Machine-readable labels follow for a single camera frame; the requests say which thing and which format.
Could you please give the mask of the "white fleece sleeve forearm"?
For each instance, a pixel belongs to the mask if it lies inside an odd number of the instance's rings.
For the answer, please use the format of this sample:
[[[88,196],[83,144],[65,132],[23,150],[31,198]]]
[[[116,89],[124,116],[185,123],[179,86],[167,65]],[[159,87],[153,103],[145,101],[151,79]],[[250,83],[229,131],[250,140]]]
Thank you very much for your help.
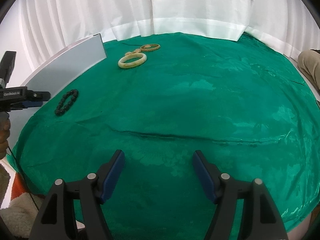
[[[33,223],[43,203],[39,196],[24,193],[1,209],[1,218],[15,237],[29,238]]]

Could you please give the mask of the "person's left hand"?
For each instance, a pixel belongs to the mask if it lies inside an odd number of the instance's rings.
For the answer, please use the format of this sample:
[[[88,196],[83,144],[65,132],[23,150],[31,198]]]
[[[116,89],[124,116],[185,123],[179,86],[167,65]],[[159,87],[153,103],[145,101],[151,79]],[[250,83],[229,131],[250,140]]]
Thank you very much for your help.
[[[10,136],[11,123],[7,119],[1,123],[0,132],[0,159],[2,160],[7,154],[7,149],[9,148],[8,138]]]

